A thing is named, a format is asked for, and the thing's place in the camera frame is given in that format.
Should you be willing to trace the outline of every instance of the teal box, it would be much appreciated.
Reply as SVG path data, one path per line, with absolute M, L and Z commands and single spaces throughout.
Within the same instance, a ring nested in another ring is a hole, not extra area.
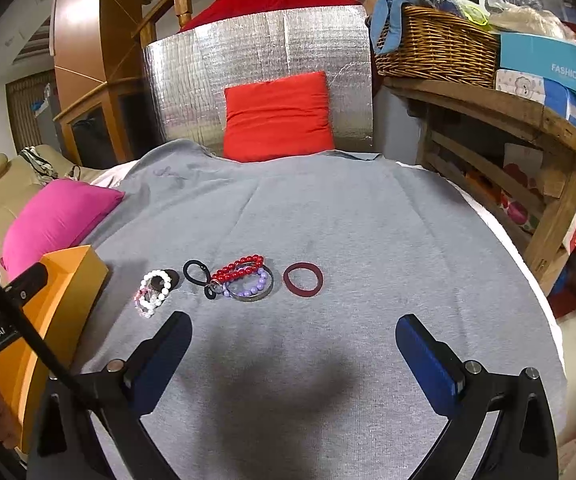
M 500 64 L 501 68 L 557 81 L 576 92 L 576 43 L 502 32 Z

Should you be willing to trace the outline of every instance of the brown hair tie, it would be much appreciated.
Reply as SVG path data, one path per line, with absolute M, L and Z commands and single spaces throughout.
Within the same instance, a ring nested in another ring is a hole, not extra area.
M 314 272 L 315 276 L 317 277 L 317 286 L 312 290 L 303 290 L 302 288 L 299 288 L 294 283 L 292 283 L 290 281 L 289 274 L 296 269 L 307 269 Z M 296 294 L 302 298 L 311 298 L 316 293 L 318 293 L 319 290 L 321 290 L 322 286 L 324 286 L 324 275 L 315 264 L 309 264 L 308 262 L 298 262 L 296 264 L 292 264 L 290 267 L 283 271 L 283 282 L 286 284 L 288 290 L 292 294 Z

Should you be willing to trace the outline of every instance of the blue bow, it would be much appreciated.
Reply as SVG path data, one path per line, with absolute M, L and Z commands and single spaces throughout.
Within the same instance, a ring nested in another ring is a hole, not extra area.
M 370 22 L 370 41 L 375 54 L 387 54 L 399 48 L 401 43 L 401 6 L 403 4 L 418 5 L 418 0 L 377 0 L 372 21 Z M 389 18 L 388 35 L 382 48 L 377 47 L 377 41 Z

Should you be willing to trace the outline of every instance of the bed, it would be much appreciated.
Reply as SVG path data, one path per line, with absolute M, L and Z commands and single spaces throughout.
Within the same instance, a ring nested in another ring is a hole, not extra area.
M 394 342 L 409 312 L 464 360 L 538 368 L 564 426 L 561 334 L 543 294 L 496 219 L 437 174 L 337 151 L 239 164 L 175 140 L 119 189 L 123 202 L 85 240 L 111 278 L 73 370 L 125 358 L 173 311 L 190 314 L 191 347 L 143 418 L 180 478 L 407 478 L 444 425 Z M 264 300 L 209 301 L 182 280 L 152 318 L 137 313 L 145 272 L 244 253 L 263 254 L 277 279 Z M 318 295 L 280 282 L 297 261 L 322 269 Z M 463 478 L 482 451 L 480 439 Z

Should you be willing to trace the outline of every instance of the wooden table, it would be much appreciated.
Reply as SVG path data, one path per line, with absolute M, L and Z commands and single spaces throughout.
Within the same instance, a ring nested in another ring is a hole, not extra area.
M 386 78 L 384 85 L 400 97 L 455 110 L 491 124 L 543 150 L 537 179 L 543 199 L 532 194 L 497 165 L 449 137 L 424 128 L 418 163 L 438 171 L 467 190 L 503 225 L 528 268 L 547 294 L 565 265 L 562 241 L 576 214 L 576 127 L 537 102 L 477 86 L 423 79 Z M 539 218 L 531 236 L 519 228 L 487 193 L 439 156 L 446 149 L 479 170 Z

